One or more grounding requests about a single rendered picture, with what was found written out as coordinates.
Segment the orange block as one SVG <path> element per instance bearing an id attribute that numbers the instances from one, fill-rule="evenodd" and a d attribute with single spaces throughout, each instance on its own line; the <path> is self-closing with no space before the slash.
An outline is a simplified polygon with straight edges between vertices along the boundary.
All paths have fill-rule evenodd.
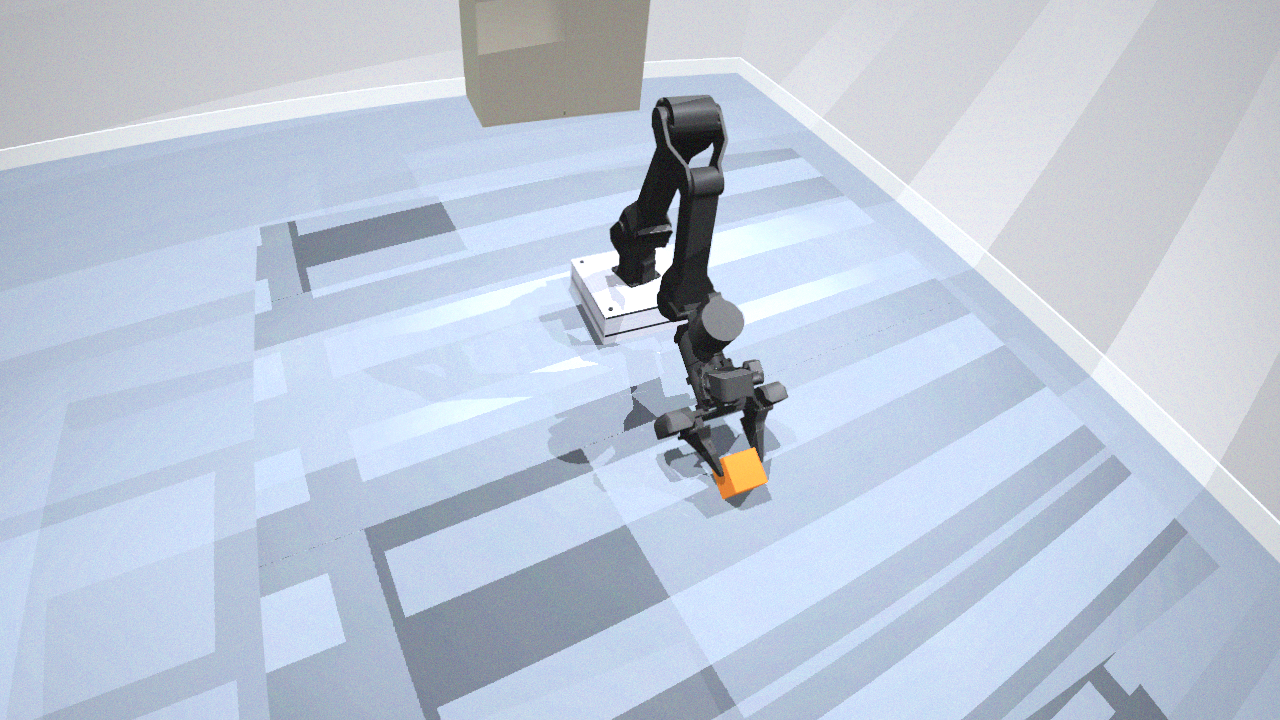
<path id="1" fill-rule="evenodd" d="M 722 498 L 740 495 L 768 482 L 755 447 L 719 460 L 724 477 L 717 477 L 716 471 L 710 470 L 718 489 L 721 489 Z"/>

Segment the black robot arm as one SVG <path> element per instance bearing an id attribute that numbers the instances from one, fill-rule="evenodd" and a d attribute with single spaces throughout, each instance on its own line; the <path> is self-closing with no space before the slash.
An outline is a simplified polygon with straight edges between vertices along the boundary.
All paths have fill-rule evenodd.
<path id="1" fill-rule="evenodd" d="M 630 288 L 660 278 L 657 249 L 666 249 L 673 234 L 668 211 L 678 190 L 675 258 L 660 278 L 657 306 L 669 322 L 689 320 L 677 325 L 675 334 L 687 368 L 724 355 L 723 348 L 739 338 L 744 327 L 742 313 L 714 290 L 708 275 L 716 211 L 724 193 L 721 161 L 730 138 L 721 106 L 709 95 L 659 97 L 655 105 L 652 127 L 657 151 L 637 200 L 609 228 L 611 243 L 620 255 L 620 264 L 611 270 Z M 710 143 L 709 167 L 689 169 L 691 158 Z M 754 386 L 764 383 L 760 360 L 742 361 L 742 366 L 733 366 L 731 357 L 722 363 L 714 369 L 701 363 L 701 401 L 712 396 L 722 402 L 749 398 Z"/>

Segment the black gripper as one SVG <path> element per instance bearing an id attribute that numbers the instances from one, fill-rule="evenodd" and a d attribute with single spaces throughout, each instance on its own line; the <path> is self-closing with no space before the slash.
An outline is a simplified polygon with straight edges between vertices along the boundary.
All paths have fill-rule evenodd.
<path id="1" fill-rule="evenodd" d="M 785 386 L 780 380 L 771 384 L 759 386 L 754 389 L 753 397 L 735 398 L 733 402 L 722 402 L 721 398 L 707 398 L 701 401 L 701 395 L 699 389 L 699 375 L 701 363 L 710 363 L 710 369 L 723 366 L 722 360 L 726 359 L 724 355 L 707 357 L 699 363 L 686 368 L 689 377 L 686 378 L 687 384 L 692 386 L 694 395 L 698 400 L 696 411 L 690 407 L 682 407 L 671 413 L 666 413 L 657 418 L 654 423 L 654 430 L 657 433 L 657 439 L 666 439 L 671 436 L 680 436 L 677 439 L 685 439 L 694 450 L 696 450 L 701 457 L 707 460 L 707 464 L 717 477 L 724 477 L 721 460 L 716 452 L 716 445 L 710 438 L 710 425 L 704 425 L 704 421 L 712 419 L 726 416 L 732 413 L 742 411 L 742 418 L 740 423 L 748 437 L 748 442 L 751 448 L 756 448 L 756 454 L 763 462 L 764 457 L 764 428 L 765 416 L 768 413 L 774 410 L 774 405 L 788 398 Z M 726 404 L 732 404 L 724 406 Z M 710 410 L 717 407 L 716 410 Z"/>

